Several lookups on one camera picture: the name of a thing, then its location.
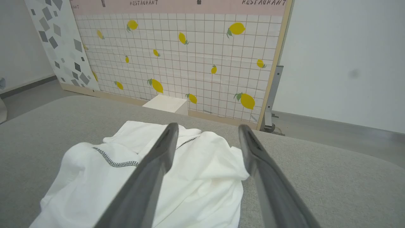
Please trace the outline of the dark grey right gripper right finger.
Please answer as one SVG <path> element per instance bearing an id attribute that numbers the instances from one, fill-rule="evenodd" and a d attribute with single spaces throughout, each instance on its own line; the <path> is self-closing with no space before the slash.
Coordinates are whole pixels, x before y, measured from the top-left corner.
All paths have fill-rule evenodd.
<path id="1" fill-rule="evenodd" d="M 254 179 L 265 228 L 321 228 L 248 125 L 238 128 L 245 169 Z"/>

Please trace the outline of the grey metal stand with caster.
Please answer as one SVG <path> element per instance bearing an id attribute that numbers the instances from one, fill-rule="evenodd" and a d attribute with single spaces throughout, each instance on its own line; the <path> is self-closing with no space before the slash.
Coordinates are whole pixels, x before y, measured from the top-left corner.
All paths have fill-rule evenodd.
<path id="1" fill-rule="evenodd" d="M 277 128 L 272 121 L 272 118 L 278 118 L 277 116 L 275 116 L 275 114 L 273 114 L 272 107 L 274 105 L 274 101 L 275 101 L 276 93 L 277 93 L 277 90 L 279 87 L 279 82 L 280 82 L 280 79 L 282 76 L 283 69 L 284 69 L 284 66 L 280 66 L 280 65 L 276 66 L 276 68 L 275 68 L 275 74 L 274 74 L 272 84 L 270 87 L 267 103 L 265 105 L 264 120 L 262 121 L 262 124 L 261 124 L 262 131 L 267 132 L 267 133 L 273 133 L 276 135 L 281 135 L 281 136 L 285 136 L 285 135 L 282 134 L 282 130 Z"/>

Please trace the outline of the white long-sleeve shirt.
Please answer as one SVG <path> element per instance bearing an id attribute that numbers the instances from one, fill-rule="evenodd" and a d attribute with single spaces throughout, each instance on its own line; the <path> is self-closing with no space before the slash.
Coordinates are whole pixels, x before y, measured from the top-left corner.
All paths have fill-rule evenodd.
<path id="1" fill-rule="evenodd" d="M 165 129 L 127 121 L 99 145 L 72 146 L 29 228 L 93 228 Z M 153 228 L 238 228 L 242 181 L 249 177 L 241 150 L 216 133 L 178 129 Z"/>

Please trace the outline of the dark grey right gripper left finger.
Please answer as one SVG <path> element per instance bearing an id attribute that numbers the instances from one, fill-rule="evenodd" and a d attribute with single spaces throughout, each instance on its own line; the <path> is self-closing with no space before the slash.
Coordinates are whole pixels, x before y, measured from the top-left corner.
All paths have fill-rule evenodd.
<path id="1" fill-rule="evenodd" d="M 95 228 L 152 228 L 163 177 L 172 167 L 177 141 L 178 124 L 170 123 Z"/>

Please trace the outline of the lemon print tile backdrop panel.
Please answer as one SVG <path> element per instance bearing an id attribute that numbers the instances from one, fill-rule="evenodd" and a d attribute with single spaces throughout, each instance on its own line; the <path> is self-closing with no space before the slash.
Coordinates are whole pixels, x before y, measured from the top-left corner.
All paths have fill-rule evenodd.
<path id="1" fill-rule="evenodd" d="M 259 129 L 294 0 L 70 0 L 101 91 Z"/>

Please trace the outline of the grey terrazzo pattern panel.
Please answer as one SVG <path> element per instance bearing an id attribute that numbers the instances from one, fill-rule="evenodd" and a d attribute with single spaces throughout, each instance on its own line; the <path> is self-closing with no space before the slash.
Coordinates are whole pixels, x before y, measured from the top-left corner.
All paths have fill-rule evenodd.
<path id="1" fill-rule="evenodd" d="M 70 0 L 24 2 L 59 83 L 99 91 Z"/>

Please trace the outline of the white box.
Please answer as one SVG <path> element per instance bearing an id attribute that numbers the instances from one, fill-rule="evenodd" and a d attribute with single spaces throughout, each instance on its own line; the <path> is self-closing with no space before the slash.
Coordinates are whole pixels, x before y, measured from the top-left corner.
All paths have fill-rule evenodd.
<path id="1" fill-rule="evenodd" d="M 143 107 L 186 116 L 188 115 L 188 101 L 182 98 L 157 95 L 150 101 L 146 102 Z"/>

